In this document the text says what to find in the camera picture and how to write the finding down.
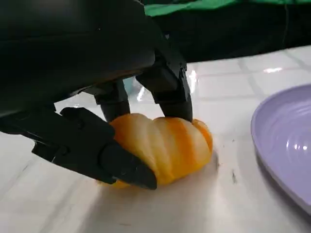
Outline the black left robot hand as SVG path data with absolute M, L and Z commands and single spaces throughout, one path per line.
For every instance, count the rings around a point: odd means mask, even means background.
M 135 77 L 167 117 L 192 121 L 187 64 L 138 0 L 3 0 L 0 130 L 32 139 L 55 165 L 154 190 L 156 177 L 114 140 Z

